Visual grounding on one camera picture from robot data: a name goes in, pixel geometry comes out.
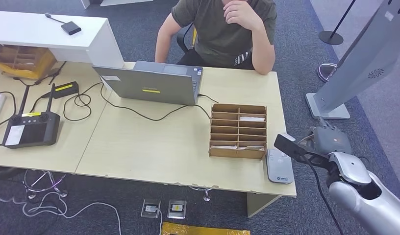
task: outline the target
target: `yellow sticker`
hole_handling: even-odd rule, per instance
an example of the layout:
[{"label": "yellow sticker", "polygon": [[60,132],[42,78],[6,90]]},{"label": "yellow sticker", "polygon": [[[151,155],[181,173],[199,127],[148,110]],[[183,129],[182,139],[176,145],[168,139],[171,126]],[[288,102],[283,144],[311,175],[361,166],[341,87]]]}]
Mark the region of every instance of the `yellow sticker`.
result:
[{"label": "yellow sticker", "polygon": [[160,91],[155,91],[155,90],[145,90],[142,89],[143,92],[151,92],[151,93],[161,93]]},{"label": "yellow sticker", "polygon": [[33,116],[40,116],[41,112],[35,112],[35,113],[28,113],[28,114],[22,114],[22,117],[33,117]]},{"label": "yellow sticker", "polygon": [[64,90],[64,89],[67,89],[67,88],[70,88],[70,87],[73,87],[73,84],[70,84],[70,85],[67,85],[67,86],[64,86],[64,87],[57,88],[55,91],[61,91],[61,90]]}]

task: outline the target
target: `yellow mat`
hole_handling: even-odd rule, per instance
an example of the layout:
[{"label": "yellow mat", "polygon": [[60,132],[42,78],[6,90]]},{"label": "yellow mat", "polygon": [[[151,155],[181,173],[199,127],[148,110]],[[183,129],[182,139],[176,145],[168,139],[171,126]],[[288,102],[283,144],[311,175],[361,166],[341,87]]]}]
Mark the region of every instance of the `yellow mat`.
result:
[{"label": "yellow mat", "polygon": [[211,229],[164,222],[161,235],[250,235],[250,231]]}]

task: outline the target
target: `laptop keyboard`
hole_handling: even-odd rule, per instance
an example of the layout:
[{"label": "laptop keyboard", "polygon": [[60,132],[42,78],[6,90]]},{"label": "laptop keyboard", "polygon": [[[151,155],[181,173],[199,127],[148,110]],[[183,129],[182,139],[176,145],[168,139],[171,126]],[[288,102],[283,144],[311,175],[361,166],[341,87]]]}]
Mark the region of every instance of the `laptop keyboard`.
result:
[{"label": "laptop keyboard", "polygon": [[197,81],[193,81],[193,92],[196,92]]}]

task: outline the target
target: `person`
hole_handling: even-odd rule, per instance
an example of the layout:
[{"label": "person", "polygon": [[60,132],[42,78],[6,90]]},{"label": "person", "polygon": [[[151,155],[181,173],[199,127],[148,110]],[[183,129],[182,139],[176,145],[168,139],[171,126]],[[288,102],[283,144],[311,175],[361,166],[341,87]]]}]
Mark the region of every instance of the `person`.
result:
[{"label": "person", "polygon": [[272,0],[179,0],[158,31],[155,61],[165,63],[172,37],[193,23],[194,49],[178,64],[267,74],[275,62],[275,22]]}]

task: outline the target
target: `laptop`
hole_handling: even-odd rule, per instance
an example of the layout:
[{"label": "laptop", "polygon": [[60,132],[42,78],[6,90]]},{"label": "laptop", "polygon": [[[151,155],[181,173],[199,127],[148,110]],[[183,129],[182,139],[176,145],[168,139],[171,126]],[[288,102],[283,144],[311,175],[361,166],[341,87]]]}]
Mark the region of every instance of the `laptop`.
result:
[{"label": "laptop", "polygon": [[122,98],[196,105],[202,67],[137,61],[134,69],[93,66]]}]

